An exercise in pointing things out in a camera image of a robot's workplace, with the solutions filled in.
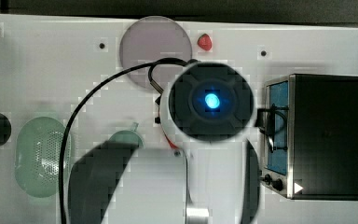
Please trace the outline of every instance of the black wire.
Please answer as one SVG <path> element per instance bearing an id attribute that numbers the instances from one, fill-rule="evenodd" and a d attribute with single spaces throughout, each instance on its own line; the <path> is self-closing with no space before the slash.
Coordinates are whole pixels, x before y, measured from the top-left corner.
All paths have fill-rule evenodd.
<path id="1" fill-rule="evenodd" d="M 190 59 L 188 62 L 185 62 L 181 59 L 177 58 L 163 58 L 158 61 L 155 61 L 152 66 L 149 68 L 149 72 L 147 73 L 147 77 L 149 78 L 150 84 L 158 91 L 159 93 L 162 93 L 164 90 L 159 86 L 159 84 L 153 79 L 153 70 L 156 66 L 161 64 L 174 64 L 174 65 L 180 65 L 180 66 L 187 66 L 191 63 L 196 63 L 198 60 L 196 59 Z"/>
<path id="2" fill-rule="evenodd" d="M 66 124 L 66 128 L 65 128 L 65 133 L 63 134 L 63 138 L 62 138 L 62 144 L 61 144 L 61 151 L 60 151 L 60 160 L 59 160 L 59 176 L 58 176 L 58 180 L 59 180 L 59 194 L 60 194 L 60 210 L 61 210 L 61 222 L 62 224 L 66 224 L 66 214 L 65 214 L 65 208 L 64 208 L 64 197 L 63 197 L 63 158 L 64 158 L 64 154 L 65 154 L 65 149 L 66 149 L 66 142 L 69 136 L 69 131 L 71 130 L 71 126 L 76 118 L 76 115 L 78 114 L 78 112 L 80 111 L 80 109 L 82 108 L 82 106 L 88 101 L 89 98 L 92 97 L 92 95 L 98 91 L 101 87 L 103 87 L 104 85 L 106 85 L 107 83 L 109 83 L 110 81 L 112 81 L 113 79 L 117 78 L 117 77 L 121 77 L 131 71 L 135 71 L 141 68 L 146 68 L 153 65 L 153 63 L 144 63 L 144 64 L 140 64 L 137 66 L 134 66 L 132 68 L 126 69 L 124 71 L 121 71 L 109 78 L 107 78 L 106 80 L 104 80 L 103 82 L 101 82 L 98 86 L 96 86 L 92 91 L 89 92 L 89 94 L 86 95 L 86 97 L 80 102 L 80 104 L 76 107 L 74 113 L 72 113 L 71 117 L 68 120 L 68 123 Z"/>
<path id="3" fill-rule="evenodd" d="M 89 98 L 92 97 L 92 95 L 101 89 L 101 87 L 103 87 L 104 85 L 106 85 L 107 83 L 109 83 L 110 81 L 112 81 L 113 79 L 117 78 L 117 77 L 121 77 L 131 71 L 135 71 L 141 68 L 146 68 L 146 67 L 150 67 L 149 68 L 149 72 L 148 72 L 148 77 L 150 82 L 154 81 L 152 78 L 152 72 L 153 69 L 160 64 L 175 64 L 175 65 L 181 65 L 181 66 L 187 66 L 190 63 L 194 63 L 197 62 L 197 60 L 195 59 L 191 59 L 188 62 L 185 62 L 181 59 L 177 59 L 177 58 L 163 58 L 160 59 L 158 61 L 155 61 L 153 63 L 144 63 L 144 64 L 140 64 L 137 66 L 134 66 L 132 68 L 126 69 L 124 71 L 121 71 L 109 78 L 107 78 L 106 80 L 104 80 L 103 82 L 101 82 L 98 86 L 96 86 L 93 90 L 91 90 L 89 92 L 89 94 L 86 95 L 86 97 L 80 102 L 80 104 L 76 107 L 74 113 L 72 113 L 71 117 L 68 120 L 68 123 L 66 124 L 66 128 L 65 128 L 65 133 L 63 134 L 63 138 L 62 138 L 62 144 L 61 144 L 61 150 L 60 150 L 60 159 L 59 159 L 59 176 L 58 176 L 58 180 L 59 180 L 59 194 L 60 194 L 60 211 L 61 211 L 61 222 L 62 224 L 66 224 L 66 213 L 65 213 L 65 207 L 64 207 L 64 195 L 63 195 L 63 158 L 64 158 L 64 154 L 65 154 L 65 149 L 66 149 L 66 143 L 68 140 L 68 136 L 69 136 L 69 131 L 71 130 L 72 124 L 78 114 L 78 112 L 80 111 L 80 109 L 82 108 L 82 106 L 88 101 Z"/>
<path id="4" fill-rule="evenodd" d="M 181 66 L 187 66 L 189 63 L 185 62 L 181 59 L 177 59 L 177 58 L 163 58 L 160 59 L 158 61 L 155 61 L 153 63 L 153 65 L 150 66 L 149 68 L 149 72 L 147 74 L 147 77 L 149 78 L 149 81 L 152 82 L 153 81 L 153 69 L 157 66 L 157 65 L 161 65 L 161 64 L 175 64 L 175 65 L 181 65 Z"/>

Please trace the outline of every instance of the green mesh cover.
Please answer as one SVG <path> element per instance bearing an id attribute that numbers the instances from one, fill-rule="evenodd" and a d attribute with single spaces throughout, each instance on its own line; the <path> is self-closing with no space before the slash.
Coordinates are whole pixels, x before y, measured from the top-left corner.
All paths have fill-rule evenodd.
<path id="1" fill-rule="evenodd" d="M 65 128 L 56 119 L 32 119 L 21 129 L 17 138 L 15 176 L 27 194 L 44 198 L 58 190 L 60 148 Z M 65 150 L 64 181 L 69 175 L 71 136 Z"/>

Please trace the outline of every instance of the white device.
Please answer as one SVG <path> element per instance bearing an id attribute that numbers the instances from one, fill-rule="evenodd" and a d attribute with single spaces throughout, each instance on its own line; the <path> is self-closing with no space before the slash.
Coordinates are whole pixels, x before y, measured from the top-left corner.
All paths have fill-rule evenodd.
<path id="1" fill-rule="evenodd" d="M 187 207 L 202 223 L 240 223 L 245 144 L 255 120 L 246 80 L 221 63 L 193 63 L 162 93 L 159 115 L 167 138 L 187 155 Z"/>

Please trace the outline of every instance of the blue light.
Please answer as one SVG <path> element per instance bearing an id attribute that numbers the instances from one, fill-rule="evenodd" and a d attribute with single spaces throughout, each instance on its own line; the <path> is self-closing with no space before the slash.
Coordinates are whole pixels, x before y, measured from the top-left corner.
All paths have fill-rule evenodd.
<path id="1" fill-rule="evenodd" d="M 211 109 L 216 109 L 217 107 L 220 106 L 219 98 L 213 93 L 209 93 L 208 95 L 205 96 L 205 103 Z"/>

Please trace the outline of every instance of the black cable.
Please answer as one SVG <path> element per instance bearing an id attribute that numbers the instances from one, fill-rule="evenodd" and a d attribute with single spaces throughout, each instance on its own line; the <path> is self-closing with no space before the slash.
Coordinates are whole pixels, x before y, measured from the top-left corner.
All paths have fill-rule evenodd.
<path id="1" fill-rule="evenodd" d="M 195 63 L 198 62 L 198 60 L 195 59 L 191 59 L 188 62 L 185 62 L 181 59 L 177 59 L 177 58 L 163 58 L 160 59 L 158 61 L 155 61 L 153 63 L 152 66 L 150 66 L 149 68 L 149 72 L 147 73 L 147 77 L 149 78 L 150 81 L 150 85 L 152 85 L 156 91 L 158 91 L 160 94 L 162 94 L 162 92 L 164 91 L 159 84 L 153 79 L 153 70 L 155 69 L 156 66 L 161 65 L 161 64 L 174 64 L 174 65 L 180 65 L 180 66 L 187 66 L 191 63 Z"/>
<path id="2" fill-rule="evenodd" d="M 60 160 L 59 160 L 59 174 L 58 174 L 58 181 L 59 181 L 59 194 L 60 194 L 60 210 L 61 210 L 61 222 L 62 224 L 66 224 L 66 214 L 65 214 L 65 207 L 64 207 L 64 197 L 63 197 L 63 158 L 65 154 L 66 149 L 66 142 L 68 140 L 69 131 L 71 130 L 71 126 L 76 118 L 76 115 L 82 108 L 82 106 L 88 101 L 91 96 L 98 91 L 101 87 L 112 81 L 113 79 L 117 77 L 121 77 L 131 71 L 135 71 L 141 68 L 146 68 L 153 65 L 153 63 L 144 63 L 137 66 L 134 66 L 132 68 L 126 69 L 124 71 L 121 71 L 103 82 L 101 82 L 98 86 L 96 86 L 92 91 L 89 92 L 89 94 L 86 95 L 86 97 L 80 102 L 80 104 L 76 107 L 74 113 L 72 113 L 71 117 L 68 120 L 68 123 L 66 124 L 65 133 L 63 134 L 62 138 L 62 144 L 61 144 L 61 151 L 60 151 Z"/>
<path id="3" fill-rule="evenodd" d="M 98 86 L 96 86 L 94 89 L 92 89 L 89 94 L 86 95 L 86 97 L 80 102 L 80 104 L 76 107 L 74 113 L 72 113 L 71 117 L 68 120 L 68 123 L 66 124 L 66 128 L 65 128 L 65 133 L 63 134 L 63 138 L 62 138 L 62 144 L 61 144 L 61 150 L 60 150 L 60 159 L 59 159 L 59 194 L 60 194 L 60 211 L 61 211 L 61 222 L 62 224 L 66 224 L 66 213 L 65 213 L 65 207 L 64 207 L 64 195 L 63 195 L 63 158 L 64 158 L 64 154 L 65 154 L 65 149 L 66 149 L 66 143 L 68 140 L 68 136 L 69 136 L 69 131 L 71 130 L 72 124 L 78 114 L 78 112 L 80 111 L 80 109 L 82 108 L 82 106 L 88 101 L 89 98 L 92 97 L 92 95 L 101 89 L 101 87 L 103 87 L 104 85 L 106 85 L 107 83 L 109 83 L 110 81 L 112 81 L 113 79 L 117 78 L 117 77 L 121 77 L 129 72 L 141 69 L 141 68 L 146 68 L 146 67 L 156 67 L 159 64 L 175 64 L 175 65 L 181 65 L 181 66 L 187 66 L 190 63 L 194 63 L 197 62 L 197 60 L 190 60 L 188 62 L 185 62 L 183 60 L 180 59 L 176 59 L 176 58 L 163 58 L 160 59 L 158 61 L 155 61 L 153 63 L 144 63 L 144 64 L 140 64 L 137 66 L 134 66 L 132 68 L 126 69 L 124 71 L 121 71 L 109 78 L 107 78 L 106 80 L 104 80 L 103 82 L 101 82 Z M 152 72 L 153 69 L 149 69 L 149 80 L 151 80 L 151 82 L 155 82 L 152 78 Z"/>
<path id="4" fill-rule="evenodd" d="M 283 131 L 286 127 L 287 127 L 287 117 L 280 111 L 278 110 L 289 110 L 289 107 L 285 106 L 285 107 L 277 107 L 276 105 L 272 105 L 270 109 L 258 109 L 257 110 L 257 116 L 260 117 L 261 113 L 269 113 L 268 118 L 267 118 L 267 124 L 265 124 L 265 127 L 262 127 L 260 124 L 260 120 L 258 120 L 256 122 L 259 131 L 265 135 L 265 139 L 269 148 L 269 151 L 272 153 L 274 149 L 287 149 L 287 147 L 274 147 L 271 143 L 270 140 L 272 141 L 273 139 L 273 135 L 275 135 L 276 133 L 279 133 L 281 131 Z M 278 115 L 279 117 L 282 118 L 283 120 L 283 125 L 276 131 L 275 130 L 275 125 L 273 127 L 271 127 L 271 123 L 275 122 L 275 115 Z"/>

